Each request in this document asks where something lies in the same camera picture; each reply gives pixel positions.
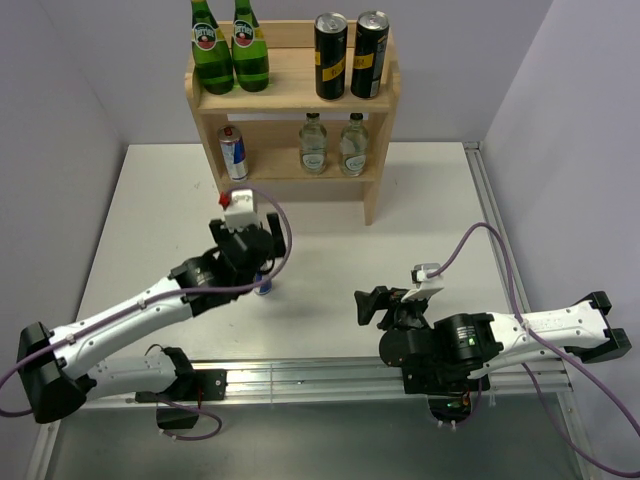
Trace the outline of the blue silver energy can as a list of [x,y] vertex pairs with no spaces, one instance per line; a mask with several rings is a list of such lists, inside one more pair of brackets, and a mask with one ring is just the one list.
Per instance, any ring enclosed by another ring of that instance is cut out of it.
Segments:
[[218,130],[217,137],[229,178],[234,182],[245,181],[248,163],[240,130],[233,125],[225,125]]
[[255,276],[255,282],[258,283],[258,286],[253,289],[256,295],[264,296],[271,292],[272,281],[266,278],[266,274],[261,272],[257,273]]

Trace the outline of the clear Chang soda bottle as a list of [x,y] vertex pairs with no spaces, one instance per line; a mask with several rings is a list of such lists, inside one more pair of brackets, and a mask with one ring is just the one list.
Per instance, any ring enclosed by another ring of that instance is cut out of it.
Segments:
[[362,174],[367,159],[369,133],[362,113],[351,113],[340,136],[340,169],[349,177]]
[[307,113],[299,130],[299,159],[303,170],[312,175],[321,174],[326,167],[328,134],[319,113]]

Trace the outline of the black yellow can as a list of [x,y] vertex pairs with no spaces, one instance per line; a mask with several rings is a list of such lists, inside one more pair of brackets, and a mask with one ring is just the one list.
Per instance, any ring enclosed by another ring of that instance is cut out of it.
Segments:
[[344,94],[348,22],[336,12],[319,15],[314,22],[315,87],[324,100]]
[[362,99],[380,90],[389,33],[388,16],[379,10],[363,12],[356,24],[351,92]]

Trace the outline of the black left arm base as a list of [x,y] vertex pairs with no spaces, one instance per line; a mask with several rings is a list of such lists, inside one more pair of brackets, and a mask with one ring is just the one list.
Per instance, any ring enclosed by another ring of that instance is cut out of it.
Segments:
[[201,409],[206,402],[222,401],[227,386],[227,371],[203,369],[180,375],[167,389],[159,393],[136,392],[138,404],[156,404],[156,424],[162,430],[193,429],[201,417],[192,409]]

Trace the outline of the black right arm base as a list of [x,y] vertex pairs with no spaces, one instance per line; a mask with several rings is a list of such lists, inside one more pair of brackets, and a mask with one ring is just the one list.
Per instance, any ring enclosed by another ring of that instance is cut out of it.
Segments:
[[428,407],[437,421],[456,424],[471,416],[484,391],[490,388],[489,376],[469,379],[465,371],[449,367],[415,363],[401,367],[404,392],[428,397]]

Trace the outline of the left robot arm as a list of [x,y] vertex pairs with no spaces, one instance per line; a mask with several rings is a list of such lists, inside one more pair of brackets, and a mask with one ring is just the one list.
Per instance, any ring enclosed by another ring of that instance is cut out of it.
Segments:
[[20,334],[17,372],[39,424],[61,420],[87,401],[129,392],[162,400],[192,400],[196,372],[186,354],[164,347],[151,357],[118,358],[116,352],[151,333],[224,306],[277,274],[292,234],[285,215],[268,224],[232,230],[213,220],[216,243],[146,291],[74,324],[46,328],[36,322]]

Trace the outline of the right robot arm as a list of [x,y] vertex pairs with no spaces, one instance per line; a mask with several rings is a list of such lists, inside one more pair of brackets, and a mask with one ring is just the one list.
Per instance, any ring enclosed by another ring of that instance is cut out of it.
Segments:
[[433,324],[425,312],[439,288],[378,286],[357,291],[357,321],[364,326],[383,312],[379,355],[384,364],[412,377],[427,375],[443,389],[457,388],[507,366],[547,354],[571,354],[584,364],[618,359],[631,343],[624,329],[609,325],[609,299],[594,292],[565,309],[514,314],[462,313]]

